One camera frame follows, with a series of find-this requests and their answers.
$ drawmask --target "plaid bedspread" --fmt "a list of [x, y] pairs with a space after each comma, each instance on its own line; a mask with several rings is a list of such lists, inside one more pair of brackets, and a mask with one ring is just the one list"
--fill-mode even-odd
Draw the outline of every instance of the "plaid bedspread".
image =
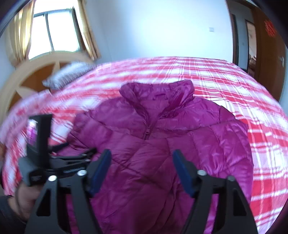
[[77, 113], [119, 96], [126, 82], [170, 83], [191, 79], [195, 96], [209, 99], [248, 124], [254, 178], [251, 209], [265, 233], [288, 198], [288, 118], [268, 91], [239, 67], [224, 60], [156, 57], [106, 63], [51, 94], [45, 90], [16, 104], [3, 122], [0, 142], [7, 146], [3, 168], [6, 194], [13, 194], [25, 155], [28, 116], [53, 113], [50, 144], [64, 142]]

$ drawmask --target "magenta puffer jacket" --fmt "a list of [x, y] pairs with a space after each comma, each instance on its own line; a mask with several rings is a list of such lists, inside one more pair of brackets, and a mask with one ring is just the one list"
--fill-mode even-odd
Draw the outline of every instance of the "magenta puffer jacket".
[[[100, 192], [91, 199], [105, 234], [179, 234], [193, 199], [183, 190], [172, 161], [180, 149], [198, 169], [216, 177], [236, 177], [250, 201], [253, 162], [247, 126], [224, 107], [194, 97], [191, 81], [128, 83], [119, 98], [76, 116], [61, 155], [88, 148], [112, 152]], [[206, 233], [211, 232], [213, 197]], [[73, 233], [77, 225], [68, 201]]]

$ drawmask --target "red decoration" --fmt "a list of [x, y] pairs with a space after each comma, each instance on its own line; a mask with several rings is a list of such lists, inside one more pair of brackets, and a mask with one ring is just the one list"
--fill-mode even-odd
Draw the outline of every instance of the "red decoration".
[[264, 23], [266, 27], [266, 32], [268, 33], [269, 37], [275, 37], [277, 31], [274, 28], [272, 22], [270, 20], [265, 20]]

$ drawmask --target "bed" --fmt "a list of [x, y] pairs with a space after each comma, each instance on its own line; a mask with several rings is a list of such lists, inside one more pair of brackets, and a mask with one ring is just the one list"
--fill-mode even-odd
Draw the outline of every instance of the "bed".
[[[14, 193], [21, 178], [17, 161], [25, 155], [26, 123], [30, 115], [54, 114], [50, 144], [58, 144], [65, 141], [77, 113], [119, 96], [118, 90], [126, 82], [170, 83], [190, 79], [196, 96], [224, 106], [248, 125], [254, 163], [250, 206], [259, 233], [271, 227], [288, 198], [288, 118], [262, 85], [224, 60], [154, 57], [99, 65], [53, 94], [41, 86], [49, 73], [73, 60], [89, 59], [81, 54], [62, 53], [30, 61], [26, 65], [30, 71], [22, 72], [28, 67], [19, 67], [17, 75], [11, 76], [2, 91], [0, 142], [7, 147], [3, 165], [6, 194]], [[37, 74], [43, 67], [49, 67], [49, 72]]]

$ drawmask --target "jacket collar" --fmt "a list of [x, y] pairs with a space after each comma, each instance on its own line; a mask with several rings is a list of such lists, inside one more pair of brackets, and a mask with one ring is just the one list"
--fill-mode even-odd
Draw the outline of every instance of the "jacket collar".
[[194, 86], [190, 80], [182, 80], [170, 84], [142, 84], [127, 83], [120, 89], [120, 94], [137, 110], [143, 109], [141, 100], [147, 100], [161, 96], [168, 99], [168, 106], [163, 113], [170, 112], [183, 106], [186, 102], [192, 100]]

